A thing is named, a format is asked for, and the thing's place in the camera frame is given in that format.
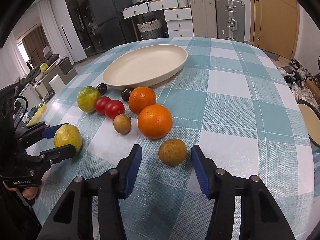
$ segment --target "metal pin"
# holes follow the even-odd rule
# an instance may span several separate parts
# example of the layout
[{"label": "metal pin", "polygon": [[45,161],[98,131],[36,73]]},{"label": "metal pin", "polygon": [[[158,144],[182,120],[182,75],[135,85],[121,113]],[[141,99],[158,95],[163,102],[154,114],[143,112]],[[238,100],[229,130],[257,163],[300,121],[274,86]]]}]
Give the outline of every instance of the metal pin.
[{"label": "metal pin", "polygon": [[73,181],[76,182],[76,183],[80,182],[81,180],[82,180],[82,177],[81,177],[81,176],[76,176],[76,177],[73,179]]},{"label": "metal pin", "polygon": [[252,179],[252,181],[254,181],[254,182],[259,182],[259,181],[260,181],[260,178],[259,178],[257,175],[252,175],[252,176],[251,176],[251,179]]},{"label": "metal pin", "polygon": [[222,168],[218,168],[218,169],[216,170],[216,172],[217,172],[219,175],[223,175],[223,174],[226,173],[226,171],[225,171],[224,169],[222,169]]},{"label": "metal pin", "polygon": [[118,170],[116,169],[116,168],[113,168],[113,169],[110,169],[109,170],[109,174],[110,175],[115,175],[115,174],[117,174],[118,173]]}]

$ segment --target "red tomato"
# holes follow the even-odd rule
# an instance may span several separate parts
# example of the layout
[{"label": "red tomato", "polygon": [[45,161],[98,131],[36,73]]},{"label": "red tomato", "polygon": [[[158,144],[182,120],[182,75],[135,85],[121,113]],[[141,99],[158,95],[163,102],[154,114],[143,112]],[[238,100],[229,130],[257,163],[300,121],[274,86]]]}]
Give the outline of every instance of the red tomato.
[{"label": "red tomato", "polygon": [[108,102],[111,101],[109,97],[100,97],[94,105],[98,114],[104,114],[104,108]]},{"label": "red tomato", "polygon": [[124,114],[124,105],[119,100],[111,100],[106,104],[104,108],[104,113],[110,119],[115,119],[115,117],[119,114]]}]

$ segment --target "checkered tablecloth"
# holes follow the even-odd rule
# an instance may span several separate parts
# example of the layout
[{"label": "checkered tablecloth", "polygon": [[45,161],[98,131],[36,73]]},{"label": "checkered tablecloth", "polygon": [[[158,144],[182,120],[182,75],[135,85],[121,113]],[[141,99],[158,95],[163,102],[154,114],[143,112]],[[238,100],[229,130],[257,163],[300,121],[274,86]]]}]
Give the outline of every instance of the checkered tablecloth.
[{"label": "checkered tablecloth", "polygon": [[[137,116],[126,103],[132,131],[125,136],[114,130],[111,120],[77,107],[79,90],[102,83],[102,72],[112,61],[155,44],[175,44],[189,54],[177,75],[154,88],[157,104],[168,108],[173,117],[167,136],[151,140],[141,135]],[[106,96],[121,100],[120,94],[108,88]],[[133,193],[120,202],[128,239],[204,239],[214,201],[201,194],[190,160],[191,147],[199,144],[206,157],[232,175],[258,175],[296,239],[303,237],[314,190],[310,142],[290,89],[260,49],[239,42],[184,37],[124,44],[107,51],[76,76],[48,106],[44,120],[50,125],[76,125],[83,147],[75,158],[53,165],[43,177],[34,206],[42,224],[75,176],[100,176],[127,157],[137,143],[143,152],[139,173]],[[187,160],[174,168],[162,164],[157,156],[159,146],[169,138],[180,138],[189,150]],[[43,139],[28,152],[39,155],[52,147],[53,140]],[[239,237],[240,217],[241,198],[237,197],[233,239]],[[93,228],[94,238],[100,239],[96,198]]]}]

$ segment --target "tangerine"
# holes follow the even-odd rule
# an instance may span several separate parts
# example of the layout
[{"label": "tangerine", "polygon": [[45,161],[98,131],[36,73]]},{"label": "tangerine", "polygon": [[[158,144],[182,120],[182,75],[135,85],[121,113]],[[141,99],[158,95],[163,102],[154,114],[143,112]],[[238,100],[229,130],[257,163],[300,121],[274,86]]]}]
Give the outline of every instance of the tangerine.
[{"label": "tangerine", "polygon": [[147,87],[138,87],[132,90],[128,104],[131,112],[134,114],[140,114],[145,107],[154,105],[156,100],[156,94],[152,89]]},{"label": "tangerine", "polygon": [[138,116],[138,128],[145,137],[159,139],[172,128],[171,113],[161,105],[147,106]]}]

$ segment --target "wicker basket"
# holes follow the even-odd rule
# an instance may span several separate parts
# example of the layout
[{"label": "wicker basket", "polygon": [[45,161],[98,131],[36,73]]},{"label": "wicker basket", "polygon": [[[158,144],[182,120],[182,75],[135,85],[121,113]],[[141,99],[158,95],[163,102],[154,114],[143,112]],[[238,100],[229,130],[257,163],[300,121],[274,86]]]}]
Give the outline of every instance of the wicker basket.
[{"label": "wicker basket", "polygon": [[148,22],[137,25],[143,40],[158,39],[164,37],[162,23],[159,19],[150,18]]}]

